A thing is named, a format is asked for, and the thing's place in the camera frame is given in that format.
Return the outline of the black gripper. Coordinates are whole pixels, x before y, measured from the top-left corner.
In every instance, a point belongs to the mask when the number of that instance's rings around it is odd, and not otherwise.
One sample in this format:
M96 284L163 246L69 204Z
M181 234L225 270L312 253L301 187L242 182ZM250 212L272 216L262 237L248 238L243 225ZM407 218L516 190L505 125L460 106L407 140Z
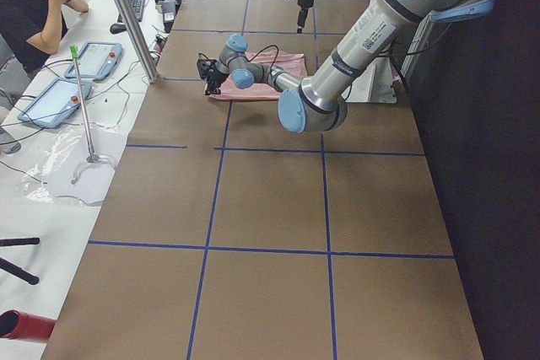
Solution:
M309 13L309 9L313 7L315 0L298 0L297 4L300 7L300 12L297 19L297 34L301 34L305 27L305 21Z
M209 59L206 56L200 56L197 59L197 70L200 79L206 81L206 95L221 94L220 86L226 81L229 74L223 73L218 69L216 59Z

